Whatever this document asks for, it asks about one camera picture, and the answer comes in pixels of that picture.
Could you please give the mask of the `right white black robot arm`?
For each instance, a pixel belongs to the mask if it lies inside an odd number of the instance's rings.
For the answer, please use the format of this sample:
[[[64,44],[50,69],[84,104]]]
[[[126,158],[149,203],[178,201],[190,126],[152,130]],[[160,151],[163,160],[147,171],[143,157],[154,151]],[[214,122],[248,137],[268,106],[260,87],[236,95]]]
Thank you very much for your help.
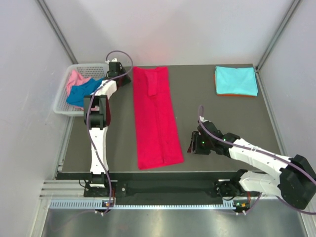
[[[188,153],[217,155],[247,163],[261,172],[240,169],[226,183],[236,196],[259,192],[276,196],[291,207],[304,210],[316,194],[316,173],[301,156],[287,157],[268,152],[241,137],[223,134],[214,123],[200,117],[192,132]]]

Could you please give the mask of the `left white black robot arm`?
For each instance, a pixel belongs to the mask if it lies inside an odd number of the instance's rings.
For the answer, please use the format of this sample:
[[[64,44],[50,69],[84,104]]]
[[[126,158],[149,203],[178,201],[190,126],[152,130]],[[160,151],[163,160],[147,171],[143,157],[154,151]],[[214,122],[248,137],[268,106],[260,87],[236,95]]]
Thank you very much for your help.
[[[95,189],[102,196],[108,195],[112,184],[107,177],[109,166],[106,158],[106,135],[111,123],[110,97],[121,87],[131,82],[121,62],[107,61],[109,70],[95,92],[83,99],[84,123],[91,142],[90,177],[88,190]]]

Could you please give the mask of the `red t shirt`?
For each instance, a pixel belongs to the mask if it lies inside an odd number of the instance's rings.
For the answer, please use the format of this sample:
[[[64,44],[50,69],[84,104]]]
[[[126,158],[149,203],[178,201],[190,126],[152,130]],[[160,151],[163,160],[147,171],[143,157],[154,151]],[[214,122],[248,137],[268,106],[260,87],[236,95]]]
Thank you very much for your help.
[[[133,100],[139,169],[182,163],[168,68],[133,68]]]

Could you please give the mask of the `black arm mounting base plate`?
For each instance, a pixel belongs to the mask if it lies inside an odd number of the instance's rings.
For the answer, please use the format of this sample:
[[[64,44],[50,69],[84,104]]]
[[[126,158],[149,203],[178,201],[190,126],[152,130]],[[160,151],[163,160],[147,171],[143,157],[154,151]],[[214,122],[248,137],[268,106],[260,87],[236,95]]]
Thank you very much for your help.
[[[85,197],[112,197],[126,198],[135,195],[141,196],[162,196],[175,194],[183,196],[185,194],[205,194],[212,198],[225,198],[229,200],[234,197],[246,195],[241,187],[235,187],[228,181],[218,182],[213,180],[118,180],[106,181],[105,186],[86,182],[87,190]]]

